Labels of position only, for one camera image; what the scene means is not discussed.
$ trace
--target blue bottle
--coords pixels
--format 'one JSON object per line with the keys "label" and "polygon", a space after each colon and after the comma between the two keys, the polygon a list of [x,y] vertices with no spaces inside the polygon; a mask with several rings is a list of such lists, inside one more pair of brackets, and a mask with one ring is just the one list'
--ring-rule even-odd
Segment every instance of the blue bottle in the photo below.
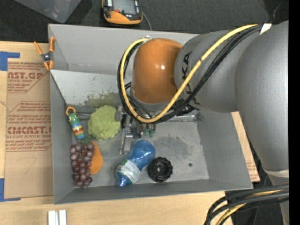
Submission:
{"label": "blue bottle", "polygon": [[133,147],[132,155],[117,167],[118,185],[124,187],[136,183],[143,167],[149,164],[154,157],[154,146],[145,140],[138,141]]}

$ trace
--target bottle label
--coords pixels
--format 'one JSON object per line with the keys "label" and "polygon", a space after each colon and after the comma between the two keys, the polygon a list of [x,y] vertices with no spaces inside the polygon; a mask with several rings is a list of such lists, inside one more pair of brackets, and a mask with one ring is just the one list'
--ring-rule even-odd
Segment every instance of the bottle label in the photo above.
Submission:
{"label": "bottle label", "polygon": [[132,184],[137,182],[141,173],[140,169],[127,159],[118,166],[117,171],[127,176]]}

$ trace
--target orange clip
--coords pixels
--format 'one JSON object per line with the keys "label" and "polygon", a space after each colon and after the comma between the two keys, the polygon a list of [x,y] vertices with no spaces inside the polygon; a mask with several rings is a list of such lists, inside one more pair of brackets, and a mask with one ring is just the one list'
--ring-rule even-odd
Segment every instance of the orange clip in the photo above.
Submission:
{"label": "orange clip", "polygon": [[48,53],[43,53],[42,49],[40,48],[40,46],[38,45],[37,42],[33,42],[33,44],[35,45],[37,52],[39,55],[41,55],[43,61],[44,61],[44,66],[47,70],[49,69],[53,69],[54,66],[54,62],[51,60],[51,53],[54,52],[55,46],[55,37],[51,37],[50,38],[50,46],[49,46],[49,52]]}

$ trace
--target grapes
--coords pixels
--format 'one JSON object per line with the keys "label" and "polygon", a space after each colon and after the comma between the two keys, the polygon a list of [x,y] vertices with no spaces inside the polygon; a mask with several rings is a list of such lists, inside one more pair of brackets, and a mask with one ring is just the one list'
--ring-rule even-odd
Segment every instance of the grapes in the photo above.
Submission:
{"label": "grapes", "polygon": [[80,176],[80,180],[81,180],[81,181],[85,181],[85,180],[86,180],[86,175],[85,175],[85,174],[82,174],[82,175]]}
{"label": "grapes", "polygon": [[82,160],[83,160],[83,158],[80,156],[80,157],[77,158],[76,161],[77,161],[78,163],[80,163],[80,162],[82,162]]}
{"label": "grapes", "polygon": [[94,153],[92,151],[88,151],[86,155],[91,158],[94,156]]}
{"label": "grapes", "polygon": [[79,166],[73,167],[73,171],[74,171],[75,173],[79,172]]}
{"label": "grapes", "polygon": [[88,145],[87,145],[87,149],[88,149],[88,150],[93,150],[93,149],[94,149],[94,145],[91,144],[91,143],[88,144]]}
{"label": "grapes", "polygon": [[74,173],[73,174],[73,179],[76,180],[76,181],[79,180],[80,179],[79,174],[78,173]]}
{"label": "grapes", "polygon": [[70,153],[75,153],[76,152],[76,149],[74,147],[70,148]]}
{"label": "grapes", "polygon": [[76,186],[81,187],[82,185],[83,185],[83,181],[78,180],[78,181],[76,182]]}
{"label": "grapes", "polygon": [[75,185],[81,188],[90,186],[93,179],[90,177],[90,166],[94,156],[94,145],[72,144],[70,148],[71,165]]}
{"label": "grapes", "polygon": [[83,157],[83,161],[84,162],[89,162],[90,161],[90,157],[89,156],[84,156]]}
{"label": "grapes", "polygon": [[71,160],[74,161],[74,160],[76,160],[76,159],[77,159],[77,155],[73,153],[73,154],[71,155]]}
{"label": "grapes", "polygon": [[86,181],[83,182],[83,184],[88,187],[90,185],[90,181],[86,180]]}
{"label": "grapes", "polygon": [[87,167],[90,167],[90,166],[91,166],[91,162],[90,162],[90,161],[89,161],[89,162],[86,162],[85,165],[86,165]]}
{"label": "grapes", "polygon": [[80,152],[82,150],[82,148],[83,148],[82,145],[77,145],[75,147],[76,151],[78,151],[78,152]]}
{"label": "grapes", "polygon": [[86,173],[86,170],[84,167],[79,169],[79,174],[85,174],[85,173]]}
{"label": "grapes", "polygon": [[75,167],[75,166],[77,166],[77,165],[78,165],[78,162],[76,162],[76,161],[72,161],[71,165],[72,165],[72,167]]}
{"label": "grapes", "polygon": [[86,165],[85,165],[85,162],[81,162],[80,164],[79,164],[79,167],[85,167]]}

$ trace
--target electronic device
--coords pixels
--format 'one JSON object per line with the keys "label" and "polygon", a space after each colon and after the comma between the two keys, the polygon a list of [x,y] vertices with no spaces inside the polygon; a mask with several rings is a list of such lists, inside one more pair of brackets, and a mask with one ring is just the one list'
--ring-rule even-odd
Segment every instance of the electronic device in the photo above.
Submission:
{"label": "electronic device", "polygon": [[137,0],[102,0],[103,17],[111,25],[138,25],[143,19],[143,13]]}

